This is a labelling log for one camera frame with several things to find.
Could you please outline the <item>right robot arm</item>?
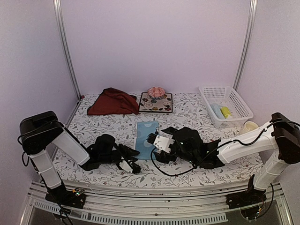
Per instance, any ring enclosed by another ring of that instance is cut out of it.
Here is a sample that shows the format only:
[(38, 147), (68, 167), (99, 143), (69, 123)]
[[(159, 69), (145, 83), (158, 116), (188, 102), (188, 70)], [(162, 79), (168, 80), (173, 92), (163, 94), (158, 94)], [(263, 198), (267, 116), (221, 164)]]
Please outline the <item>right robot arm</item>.
[(163, 132), (172, 137), (149, 134), (147, 138), (154, 146), (151, 160), (169, 163), (181, 158), (189, 162), (192, 169), (214, 169), (238, 158), (272, 150), (272, 155), (252, 177), (250, 188), (242, 195), (246, 204), (253, 204), (286, 167), (300, 161), (300, 126), (279, 112), (272, 114), (271, 120), (263, 126), (231, 139), (204, 142), (197, 130), (188, 127), (169, 127)]

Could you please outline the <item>blue cartoon towel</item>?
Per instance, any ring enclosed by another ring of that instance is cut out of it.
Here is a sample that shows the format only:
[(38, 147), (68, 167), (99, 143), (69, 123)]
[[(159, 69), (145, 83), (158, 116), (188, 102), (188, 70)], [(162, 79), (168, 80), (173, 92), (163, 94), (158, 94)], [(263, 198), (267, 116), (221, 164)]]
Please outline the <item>blue cartoon towel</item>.
[(140, 152), (137, 156), (139, 160), (150, 160), (150, 153), (154, 146), (148, 143), (147, 138), (151, 133), (158, 135), (159, 123), (157, 121), (137, 122), (134, 147)]

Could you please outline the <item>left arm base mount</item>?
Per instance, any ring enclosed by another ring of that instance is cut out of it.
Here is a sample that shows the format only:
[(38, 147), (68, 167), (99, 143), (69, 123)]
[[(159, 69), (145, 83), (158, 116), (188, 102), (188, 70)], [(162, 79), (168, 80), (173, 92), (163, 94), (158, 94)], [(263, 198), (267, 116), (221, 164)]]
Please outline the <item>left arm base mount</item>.
[(69, 206), (73, 208), (83, 209), (86, 194), (83, 188), (76, 187), (73, 190), (67, 190), (64, 183), (58, 187), (50, 189), (46, 186), (47, 194), (45, 199), (49, 202), (58, 204), (59, 206)]

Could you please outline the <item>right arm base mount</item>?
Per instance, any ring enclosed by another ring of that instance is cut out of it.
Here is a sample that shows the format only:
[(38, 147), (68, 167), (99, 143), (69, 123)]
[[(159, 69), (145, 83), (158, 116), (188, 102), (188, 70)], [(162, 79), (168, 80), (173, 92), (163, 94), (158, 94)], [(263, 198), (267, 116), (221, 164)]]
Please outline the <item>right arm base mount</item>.
[(247, 190), (226, 195), (226, 204), (229, 206), (229, 209), (262, 203), (267, 199), (265, 195), (266, 190), (261, 191), (255, 189), (254, 177), (254, 175), (250, 177)]

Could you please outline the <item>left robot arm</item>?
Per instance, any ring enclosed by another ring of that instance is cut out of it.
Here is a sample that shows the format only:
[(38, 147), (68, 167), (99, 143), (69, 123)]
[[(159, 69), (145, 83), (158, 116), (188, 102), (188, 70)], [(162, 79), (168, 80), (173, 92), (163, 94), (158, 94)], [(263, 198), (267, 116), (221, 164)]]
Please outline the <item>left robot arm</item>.
[(133, 174), (141, 171), (140, 166), (136, 164), (138, 151), (117, 144), (115, 138), (107, 134), (97, 137), (94, 144), (85, 147), (58, 121), (53, 111), (25, 118), (19, 128), (18, 142), (46, 186), (52, 189), (52, 197), (59, 203), (66, 203), (70, 194), (62, 187), (63, 182), (46, 151), (50, 144), (63, 151), (85, 171), (98, 169), (101, 164), (116, 164), (119, 169)]

